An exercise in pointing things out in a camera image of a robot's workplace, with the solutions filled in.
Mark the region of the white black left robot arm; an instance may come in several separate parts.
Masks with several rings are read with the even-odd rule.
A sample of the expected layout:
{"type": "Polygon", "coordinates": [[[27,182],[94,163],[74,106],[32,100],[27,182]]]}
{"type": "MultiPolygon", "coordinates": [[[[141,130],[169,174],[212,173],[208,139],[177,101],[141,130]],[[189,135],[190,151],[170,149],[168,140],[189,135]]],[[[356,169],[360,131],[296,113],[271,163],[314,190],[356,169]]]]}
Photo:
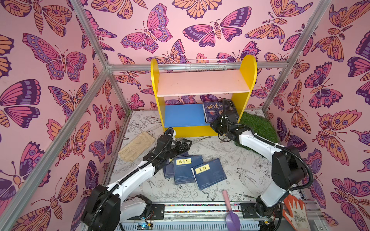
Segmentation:
{"type": "Polygon", "coordinates": [[[114,183],[100,184],[92,190],[81,217],[89,231],[113,231],[121,222],[144,214],[150,202],[143,197],[128,199],[128,196],[163,169],[167,160],[190,150],[192,141],[176,141],[175,135],[175,130],[168,128],[136,168],[114,183]]]}

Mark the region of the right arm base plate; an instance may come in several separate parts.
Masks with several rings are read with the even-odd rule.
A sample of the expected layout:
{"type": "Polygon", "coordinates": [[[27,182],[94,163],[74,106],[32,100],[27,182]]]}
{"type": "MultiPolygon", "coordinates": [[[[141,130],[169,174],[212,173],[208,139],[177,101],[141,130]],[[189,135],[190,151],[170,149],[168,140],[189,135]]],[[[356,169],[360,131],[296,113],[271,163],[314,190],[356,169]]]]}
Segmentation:
{"type": "Polygon", "coordinates": [[[244,218],[268,219],[274,215],[276,206],[267,207],[263,202],[241,203],[239,209],[244,218]]]}

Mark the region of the navy book with yellow label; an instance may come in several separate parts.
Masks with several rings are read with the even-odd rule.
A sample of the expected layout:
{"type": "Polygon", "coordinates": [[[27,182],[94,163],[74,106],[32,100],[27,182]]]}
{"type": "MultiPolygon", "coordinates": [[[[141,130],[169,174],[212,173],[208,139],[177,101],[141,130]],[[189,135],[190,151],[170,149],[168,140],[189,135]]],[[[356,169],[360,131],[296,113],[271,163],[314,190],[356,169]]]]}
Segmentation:
{"type": "Polygon", "coordinates": [[[195,166],[191,170],[201,191],[227,179],[219,158],[195,166]]]}

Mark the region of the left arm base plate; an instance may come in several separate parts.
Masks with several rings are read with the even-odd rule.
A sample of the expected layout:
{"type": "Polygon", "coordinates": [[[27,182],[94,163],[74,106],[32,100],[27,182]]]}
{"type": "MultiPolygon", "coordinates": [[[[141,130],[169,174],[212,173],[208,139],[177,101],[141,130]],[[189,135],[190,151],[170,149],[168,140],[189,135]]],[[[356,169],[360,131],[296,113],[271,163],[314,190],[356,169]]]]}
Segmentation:
{"type": "Polygon", "coordinates": [[[164,220],[165,204],[151,204],[145,209],[146,220],[164,220]]]}

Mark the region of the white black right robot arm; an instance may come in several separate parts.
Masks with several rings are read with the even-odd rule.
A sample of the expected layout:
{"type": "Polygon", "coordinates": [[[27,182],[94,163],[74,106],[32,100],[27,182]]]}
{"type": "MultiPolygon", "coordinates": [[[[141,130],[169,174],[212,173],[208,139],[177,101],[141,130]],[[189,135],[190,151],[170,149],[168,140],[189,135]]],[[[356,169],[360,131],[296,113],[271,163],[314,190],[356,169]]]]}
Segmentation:
{"type": "Polygon", "coordinates": [[[223,112],[211,123],[211,128],[218,135],[252,149],[271,162],[272,182],[257,197],[254,205],[256,214],[266,218],[291,192],[312,186],[313,172],[301,158],[298,148],[274,143],[258,135],[251,127],[238,123],[231,106],[230,101],[223,99],[223,112]]]}

